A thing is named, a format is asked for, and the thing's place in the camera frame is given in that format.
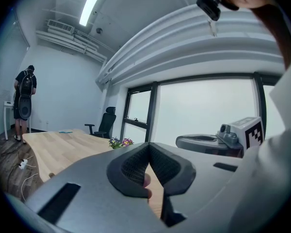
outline black office chair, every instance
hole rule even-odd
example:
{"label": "black office chair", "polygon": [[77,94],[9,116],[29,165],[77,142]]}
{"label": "black office chair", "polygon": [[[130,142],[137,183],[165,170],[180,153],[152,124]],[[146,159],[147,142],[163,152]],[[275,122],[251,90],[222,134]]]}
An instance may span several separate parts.
{"label": "black office chair", "polygon": [[99,131],[93,133],[92,127],[95,126],[94,124],[85,124],[85,126],[89,126],[89,131],[91,135],[110,139],[109,132],[112,125],[114,124],[115,119],[116,119],[115,107],[108,107],[106,109],[106,113],[104,113],[102,116]]}

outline wooden floor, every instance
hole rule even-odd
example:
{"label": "wooden floor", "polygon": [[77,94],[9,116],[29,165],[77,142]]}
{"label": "wooden floor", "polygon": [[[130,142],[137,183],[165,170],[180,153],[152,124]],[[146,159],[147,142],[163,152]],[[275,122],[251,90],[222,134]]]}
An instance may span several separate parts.
{"label": "wooden floor", "polygon": [[[29,178],[37,172],[37,168],[26,166],[23,170],[19,167],[15,167],[10,179],[9,187],[7,191],[8,176],[16,164],[21,162],[20,159],[28,159],[33,156],[33,151],[28,145],[24,145],[22,142],[17,142],[14,139],[14,129],[8,131],[9,140],[5,140],[4,133],[0,135],[0,187],[3,192],[8,192],[21,201],[24,201],[21,195],[21,185],[26,178]],[[35,158],[30,158],[28,164],[31,166],[37,166]],[[35,175],[32,178],[26,180],[23,185],[23,195],[25,199],[32,194],[38,187],[43,184],[39,175]]]}

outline white cable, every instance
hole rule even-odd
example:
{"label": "white cable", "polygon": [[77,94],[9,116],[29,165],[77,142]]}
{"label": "white cable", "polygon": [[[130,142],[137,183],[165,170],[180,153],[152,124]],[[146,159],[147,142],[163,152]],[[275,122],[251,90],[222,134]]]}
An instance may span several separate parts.
{"label": "white cable", "polygon": [[21,195],[23,196],[24,201],[26,201],[26,200],[25,200],[24,195],[23,195],[23,185],[24,185],[24,183],[25,183],[26,180],[32,178],[33,176],[35,176],[35,175],[37,175],[37,174],[38,174],[38,173],[33,174],[33,175],[30,176],[29,178],[26,178],[26,179],[24,180],[23,184],[21,185],[20,191],[21,191]]}

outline power strip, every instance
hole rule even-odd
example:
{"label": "power strip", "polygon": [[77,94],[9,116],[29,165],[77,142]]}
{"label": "power strip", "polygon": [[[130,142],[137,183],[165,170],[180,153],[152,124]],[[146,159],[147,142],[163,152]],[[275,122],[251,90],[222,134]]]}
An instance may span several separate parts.
{"label": "power strip", "polygon": [[23,161],[20,163],[19,168],[20,168],[20,169],[24,169],[24,168],[26,167],[27,163],[28,163],[28,160],[27,160],[27,159],[23,160]]}

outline fluorescent light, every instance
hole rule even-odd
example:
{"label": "fluorescent light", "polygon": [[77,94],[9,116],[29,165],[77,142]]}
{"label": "fluorescent light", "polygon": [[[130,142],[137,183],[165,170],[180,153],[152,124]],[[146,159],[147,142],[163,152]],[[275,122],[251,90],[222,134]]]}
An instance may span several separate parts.
{"label": "fluorescent light", "polygon": [[86,26],[88,18],[90,16],[96,2],[97,2],[97,0],[86,0],[86,3],[84,5],[83,11],[82,11],[81,19],[80,19],[81,25]]}

